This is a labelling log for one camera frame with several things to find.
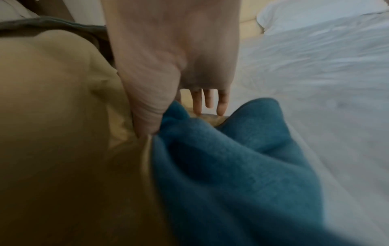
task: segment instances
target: bed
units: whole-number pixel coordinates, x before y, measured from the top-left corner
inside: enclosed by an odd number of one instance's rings
[[[389,12],[247,39],[227,111],[276,98],[320,176],[326,226],[364,245],[389,245],[388,40]]]

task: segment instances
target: tan cloth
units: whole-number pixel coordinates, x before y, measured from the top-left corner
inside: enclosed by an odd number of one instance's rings
[[[92,43],[61,30],[1,38],[0,78],[0,245],[172,243],[151,140],[135,140]]]

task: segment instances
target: skin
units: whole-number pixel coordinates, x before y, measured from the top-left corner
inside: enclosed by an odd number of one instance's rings
[[[158,132],[179,89],[201,114],[229,102],[239,46],[240,0],[102,0],[119,76],[139,137]]]

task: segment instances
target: mattress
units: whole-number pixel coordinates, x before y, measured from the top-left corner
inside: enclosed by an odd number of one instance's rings
[[[381,13],[246,41],[227,110],[277,99],[320,176],[326,226],[375,246],[389,245],[388,40]]]

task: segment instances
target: teal fleece fabric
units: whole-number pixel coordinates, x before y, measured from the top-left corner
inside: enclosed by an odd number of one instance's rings
[[[323,228],[319,181],[273,99],[246,103],[216,128],[174,102],[152,166],[180,245],[350,245]]]

